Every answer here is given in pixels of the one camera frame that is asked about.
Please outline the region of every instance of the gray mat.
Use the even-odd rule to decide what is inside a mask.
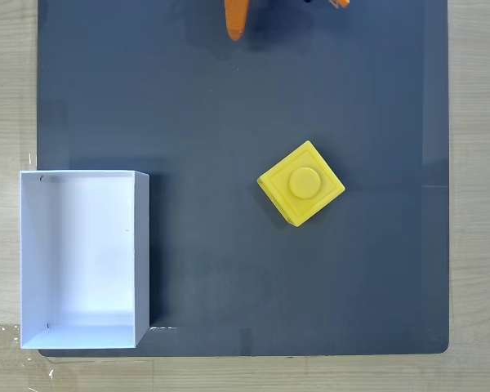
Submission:
[[[151,175],[151,320],[133,350],[448,346],[447,2],[40,0],[38,168]],[[287,224],[256,178],[311,140],[346,191]]]

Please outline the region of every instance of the open white box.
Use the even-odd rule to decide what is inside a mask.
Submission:
[[[136,347],[149,327],[149,176],[20,173],[20,346]]]

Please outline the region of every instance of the yellow block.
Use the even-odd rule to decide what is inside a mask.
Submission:
[[[345,191],[309,141],[258,178],[258,184],[294,226],[301,225]]]

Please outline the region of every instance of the white cardboard box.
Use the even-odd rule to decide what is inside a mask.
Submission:
[[[20,173],[20,346],[135,347],[149,327],[149,176]]]

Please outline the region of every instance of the light wood surface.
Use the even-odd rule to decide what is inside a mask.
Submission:
[[[36,163],[36,19],[36,0],[0,0],[0,391],[490,390],[490,0],[450,1],[451,343],[423,356],[91,361],[19,350],[18,171]]]

